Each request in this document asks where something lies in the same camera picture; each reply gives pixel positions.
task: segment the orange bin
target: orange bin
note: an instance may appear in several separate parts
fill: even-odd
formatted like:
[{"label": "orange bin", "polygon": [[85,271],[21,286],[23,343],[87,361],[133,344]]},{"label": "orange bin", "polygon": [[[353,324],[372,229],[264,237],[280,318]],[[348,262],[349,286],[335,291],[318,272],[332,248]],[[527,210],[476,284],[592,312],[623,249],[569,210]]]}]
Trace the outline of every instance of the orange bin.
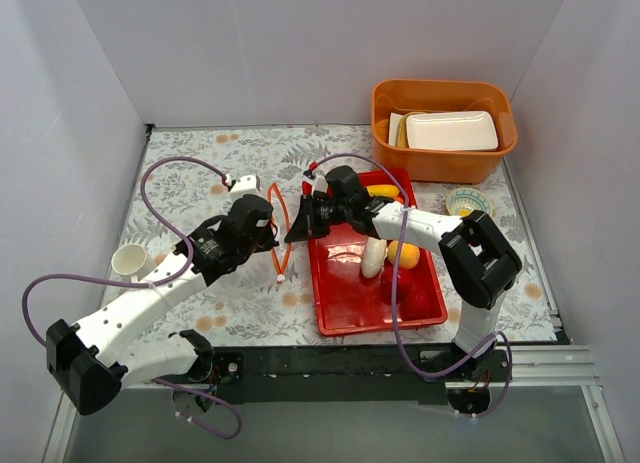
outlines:
[{"label": "orange bin", "polygon": [[[389,146],[389,116],[412,111],[487,111],[498,134],[494,151],[434,151]],[[387,168],[403,168],[412,180],[481,183],[518,142],[509,99],[489,83],[386,80],[371,97],[373,156]]]}]

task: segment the floral tablecloth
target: floral tablecloth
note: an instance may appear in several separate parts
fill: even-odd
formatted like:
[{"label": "floral tablecloth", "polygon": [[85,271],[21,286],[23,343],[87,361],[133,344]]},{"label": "floral tablecloth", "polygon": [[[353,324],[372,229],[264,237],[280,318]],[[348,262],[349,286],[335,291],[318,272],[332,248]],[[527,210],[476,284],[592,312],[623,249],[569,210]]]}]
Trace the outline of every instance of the floral tablecloth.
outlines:
[{"label": "floral tablecloth", "polygon": [[[257,173],[263,189],[271,182],[278,183],[293,217],[298,210],[302,169],[311,161],[337,152],[370,156],[369,127],[330,125],[154,131],[142,171],[161,158],[187,155],[218,165],[235,177]],[[345,163],[356,171],[372,169],[370,164],[357,159],[336,160],[336,164]],[[413,186],[420,209],[444,214],[445,197],[457,185],[414,183]],[[547,297],[533,265],[532,252],[502,167],[498,167],[477,188],[489,197],[495,221],[524,263],[517,284],[503,305],[498,328],[514,341],[554,340]],[[186,233],[205,218],[226,212],[231,206],[220,179],[205,168],[190,163],[172,163],[156,170],[148,192],[156,208]],[[278,218],[277,202],[274,207]],[[159,262],[176,241],[177,237],[147,211],[139,190],[136,190],[122,233],[122,243],[142,244]],[[434,257],[434,261],[449,319],[442,325],[404,331],[403,336],[408,342],[448,342],[458,326],[460,298],[453,289],[442,259]],[[108,288],[104,303],[112,301],[121,291]],[[307,248],[305,243],[299,243],[294,245],[282,285],[276,285],[270,255],[254,255],[235,273],[222,277],[207,291],[180,303],[153,324],[140,340],[151,342],[166,338],[174,331],[195,328],[213,346],[394,342],[391,332],[323,337],[318,333],[313,300]]]}]

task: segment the patterned bowl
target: patterned bowl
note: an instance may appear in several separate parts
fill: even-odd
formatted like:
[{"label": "patterned bowl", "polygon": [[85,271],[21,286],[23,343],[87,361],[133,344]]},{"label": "patterned bowl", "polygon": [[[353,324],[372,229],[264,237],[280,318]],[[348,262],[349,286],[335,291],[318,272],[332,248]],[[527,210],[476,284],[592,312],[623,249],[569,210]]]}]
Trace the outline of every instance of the patterned bowl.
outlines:
[{"label": "patterned bowl", "polygon": [[447,211],[450,215],[467,216],[473,210],[482,210],[489,216],[493,213],[491,203],[484,193],[473,188],[456,188],[447,196]]}]

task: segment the white radish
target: white radish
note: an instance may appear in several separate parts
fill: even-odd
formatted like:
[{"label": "white radish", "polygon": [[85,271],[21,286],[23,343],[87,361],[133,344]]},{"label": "white radish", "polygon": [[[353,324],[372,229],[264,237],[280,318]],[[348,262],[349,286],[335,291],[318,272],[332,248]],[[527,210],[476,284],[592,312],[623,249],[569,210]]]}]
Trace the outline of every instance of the white radish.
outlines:
[{"label": "white radish", "polygon": [[360,271],[365,278],[373,278],[382,269],[387,255],[387,240],[367,238],[360,260]]}]

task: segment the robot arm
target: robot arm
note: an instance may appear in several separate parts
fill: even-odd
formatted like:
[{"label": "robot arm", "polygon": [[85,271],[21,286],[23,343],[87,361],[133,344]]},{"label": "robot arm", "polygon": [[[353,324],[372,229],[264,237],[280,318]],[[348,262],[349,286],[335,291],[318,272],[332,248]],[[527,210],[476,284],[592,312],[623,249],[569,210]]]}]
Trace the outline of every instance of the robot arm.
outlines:
[{"label": "robot arm", "polygon": [[229,213],[204,221],[188,235],[194,255],[182,276],[153,285],[185,265],[184,241],[143,279],[149,288],[128,291],[73,325],[58,320],[49,327],[48,370],[80,414],[101,409],[131,384],[170,374],[201,381],[210,374],[213,349],[194,330],[158,343],[132,342],[178,303],[235,271],[253,253],[277,246],[270,225],[273,207],[258,195],[258,185],[255,176],[235,182]]},{"label": "robot arm", "polygon": [[[316,180],[311,194],[301,197],[287,243],[322,238],[329,234],[330,226],[340,223],[349,223],[358,233],[374,238],[399,238],[404,206],[390,198],[369,196],[352,168],[340,166]],[[442,256],[462,297],[460,326],[453,342],[468,353],[495,330],[505,292],[522,269],[520,258],[484,212],[461,218],[416,208],[406,211],[405,242]],[[490,347],[488,343],[479,353]]]}]

